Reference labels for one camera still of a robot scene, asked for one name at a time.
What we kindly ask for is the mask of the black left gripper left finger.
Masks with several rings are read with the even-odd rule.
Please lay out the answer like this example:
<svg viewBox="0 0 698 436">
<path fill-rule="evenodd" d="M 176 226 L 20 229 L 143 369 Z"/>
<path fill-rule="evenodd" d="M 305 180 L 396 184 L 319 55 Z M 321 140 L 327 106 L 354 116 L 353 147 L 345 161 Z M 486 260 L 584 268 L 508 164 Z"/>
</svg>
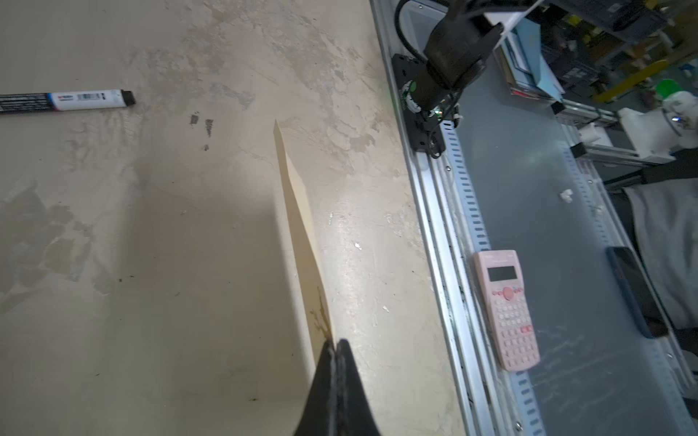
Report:
<svg viewBox="0 0 698 436">
<path fill-rule="evenodd" d="M 337 434 L 336 350 L 327 340 L 321 350 L 314 379 L 306 399 L 295 436 L 332 436 Z"/>
</svg>

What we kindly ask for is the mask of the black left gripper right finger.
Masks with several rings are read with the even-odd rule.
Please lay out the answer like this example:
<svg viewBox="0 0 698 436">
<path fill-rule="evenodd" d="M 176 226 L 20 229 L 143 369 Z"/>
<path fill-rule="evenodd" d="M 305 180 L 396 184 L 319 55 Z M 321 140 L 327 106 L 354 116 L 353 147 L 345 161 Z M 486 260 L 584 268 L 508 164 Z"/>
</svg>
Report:
<svg viewBox="0 0 698 436">
<path fill-rule="evenodd" d="M 336 347 L 338 435 L 379 436 L 349 341 Z"/>
</svg>

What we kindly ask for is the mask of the tan paper envelope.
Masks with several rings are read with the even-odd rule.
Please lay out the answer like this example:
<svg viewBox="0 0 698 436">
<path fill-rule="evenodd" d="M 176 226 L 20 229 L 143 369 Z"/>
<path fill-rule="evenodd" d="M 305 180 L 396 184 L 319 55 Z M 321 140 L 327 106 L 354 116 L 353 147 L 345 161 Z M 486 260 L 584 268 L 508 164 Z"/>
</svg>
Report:
<svg viewBox="0 0 698 436">
<path fill-rule="evenodd" d="M 285 149 L 279 123 L 274 124 L 274 142 L 308 334 L 314 361 L 318 362 L 325 343 L 333 339 L 333 323 L 327 303 L 323 272 L 316 252 L 316 236 L 310 203 L 305 184 Z"/>
</svg>

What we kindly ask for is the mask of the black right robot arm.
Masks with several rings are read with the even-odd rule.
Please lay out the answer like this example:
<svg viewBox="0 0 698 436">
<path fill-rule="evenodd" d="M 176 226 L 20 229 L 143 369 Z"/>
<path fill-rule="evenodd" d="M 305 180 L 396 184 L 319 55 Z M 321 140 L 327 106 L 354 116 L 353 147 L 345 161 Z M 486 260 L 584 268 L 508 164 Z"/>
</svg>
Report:
<svg viewBox="0 0 698 436">
<path fill-rule="evenodd" d="M 482 307 L 467 275 L 456 205 L 449 201 L 448 162 L 457 99 L 485 71 L 503 35 L 486 13 L 496 1 L 443 1 L 444 17 L 424 49 L 411 43 L 401 18 L 404 1 L 373 1 L 372 9 L 408 175 L 416 200 L 427 262 L 442 319 L 446 348 L 466 432 L 504 435 L 505 408 L 492 353 L 485 339 Z"/>
</svg>

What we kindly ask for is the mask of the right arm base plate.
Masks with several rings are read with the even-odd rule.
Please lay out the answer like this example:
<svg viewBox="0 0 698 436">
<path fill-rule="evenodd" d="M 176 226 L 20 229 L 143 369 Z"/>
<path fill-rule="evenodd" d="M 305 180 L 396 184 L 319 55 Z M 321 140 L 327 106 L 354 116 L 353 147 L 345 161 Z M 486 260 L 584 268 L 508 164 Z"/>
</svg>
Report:
<svg viewBox="0 0 698 436">
<path fill-rule="evenodd" d="M 427 65 L 410 56 L 394 54 L 392 67 L 411 149 L 439 158 L 446 150 L 441 123 L 460 123 L 463 91 L 441 87 Z"/>
</svg>

